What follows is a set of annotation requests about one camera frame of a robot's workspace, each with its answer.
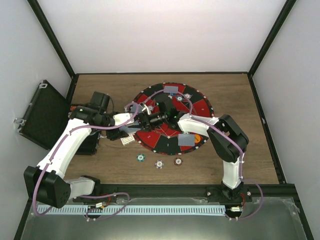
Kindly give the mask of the blue patterned card deck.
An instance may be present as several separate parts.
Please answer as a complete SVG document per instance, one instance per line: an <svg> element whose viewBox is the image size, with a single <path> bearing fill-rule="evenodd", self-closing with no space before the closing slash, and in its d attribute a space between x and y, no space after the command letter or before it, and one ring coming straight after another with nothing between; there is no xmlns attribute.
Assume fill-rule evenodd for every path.
<svg viewBox="0 0 320 240"><path fill-rule="evenodd" d="M140 129L139 128L135 128L135 127L122 126L122 127L119 128L119 130L121 132L127 133L128 135L133 135L136 132L138 132Z"/></svg>

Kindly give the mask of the blue green poker chip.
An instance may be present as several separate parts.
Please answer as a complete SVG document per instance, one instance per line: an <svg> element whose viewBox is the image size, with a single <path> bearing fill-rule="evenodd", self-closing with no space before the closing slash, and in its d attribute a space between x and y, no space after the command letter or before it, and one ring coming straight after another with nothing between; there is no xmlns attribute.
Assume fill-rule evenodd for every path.
<svg viewBox="0 0 320 240"><path fill-rule="evenodd" d="M176 100L177 100L178 102L181 102L181 101L183 100L183 98L182 98L181 96L177 96L177 97L176 97Z"/></svg>

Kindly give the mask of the white blue chip stack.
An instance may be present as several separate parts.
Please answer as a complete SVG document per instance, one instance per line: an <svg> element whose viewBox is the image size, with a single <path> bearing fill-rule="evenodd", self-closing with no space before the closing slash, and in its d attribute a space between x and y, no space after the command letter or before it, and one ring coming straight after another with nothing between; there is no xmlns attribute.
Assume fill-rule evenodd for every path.
<svg viewBox="0 0 320 240"><path fill-rule="evenodd" d="M164 167L164 162L163 162L162 160L157 160L157 161L155 162L155 167L156 167L157 169L162 169L162 168Z"/></svg>

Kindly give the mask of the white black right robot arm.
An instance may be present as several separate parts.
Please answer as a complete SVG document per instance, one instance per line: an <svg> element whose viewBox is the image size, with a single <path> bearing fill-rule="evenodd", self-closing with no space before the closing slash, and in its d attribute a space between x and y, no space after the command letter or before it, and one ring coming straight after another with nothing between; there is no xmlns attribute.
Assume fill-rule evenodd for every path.
<svg viewBox="0 0 320 240"><path fill-rule="evenodd" d="M190 112L177 110L169 101L157 103L159 112L150 113L147 106L133 102L125 111L134 116L133 126L150 131L165 123L172 130L189 132L207 137L223 161L221 191L229 202L240 196L243 187L243 163L249 138L227 114L221 117L195 116Z"/></svg>

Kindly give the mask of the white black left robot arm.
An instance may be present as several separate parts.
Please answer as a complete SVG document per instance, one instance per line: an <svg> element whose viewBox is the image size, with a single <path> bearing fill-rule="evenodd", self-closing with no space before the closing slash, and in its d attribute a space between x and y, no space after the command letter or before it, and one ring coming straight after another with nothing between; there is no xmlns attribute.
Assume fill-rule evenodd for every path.
<svg viewBox="0 0 320 240"><path fill-rule="evenodd" d="M72 158L95 130L106 131L112 138L119 139L143 129L144 126L134 127L134 124L147 123L151 116L145 103L129 103L123 113L107 113L108 104L107 94L94 92L89 103L76 106L49 153L37 166L25 169L23 177L33 208L43 203L60 209L70 199L81 197L97 202L101 198L98 179L90 176L64 179Z"/></svg>

